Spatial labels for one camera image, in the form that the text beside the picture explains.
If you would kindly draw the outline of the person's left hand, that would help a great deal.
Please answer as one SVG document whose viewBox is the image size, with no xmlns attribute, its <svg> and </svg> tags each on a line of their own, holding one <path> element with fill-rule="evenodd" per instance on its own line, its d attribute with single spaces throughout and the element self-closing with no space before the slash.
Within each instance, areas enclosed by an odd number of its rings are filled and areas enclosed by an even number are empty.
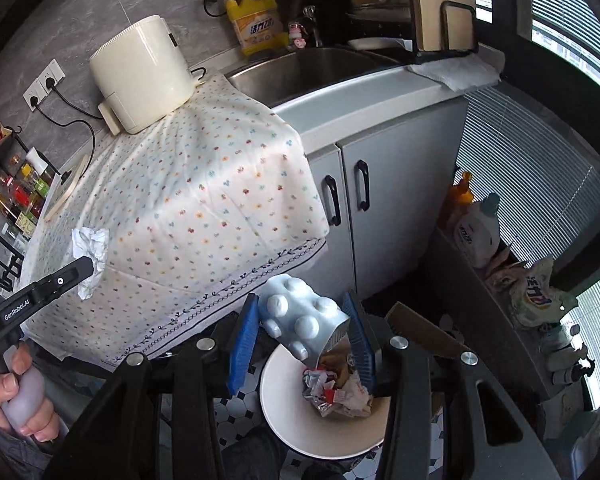
<svg viewBox="0 0 600 480">
<path fill-rule="evenodd" d="M 9 372 L 0 373 L 0 429 L 42 443 L 55 440 L 60 419 L 27 344 L 20 342 L 10 357 Z"/>
</svg>

